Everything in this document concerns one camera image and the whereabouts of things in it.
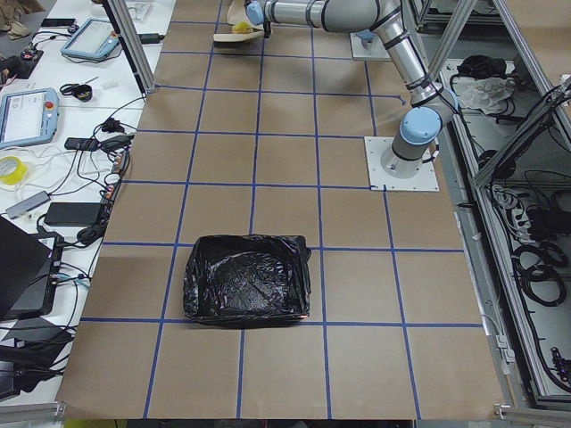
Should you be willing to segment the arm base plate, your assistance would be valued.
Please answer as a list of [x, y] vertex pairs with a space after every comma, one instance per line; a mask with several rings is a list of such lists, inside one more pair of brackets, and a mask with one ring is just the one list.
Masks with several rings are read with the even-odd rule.
[[379, 36], [369, 30], [351, 33], [350, 42], [353, 60], [378, 62], [391, 60]]
[[393, 138], [365, 136], [369, 188], [372, 191], [429, 192], [439, 191], [431, 161], [432, 153], [425, 149], [419, 160], [402, 160], [393, 152]]

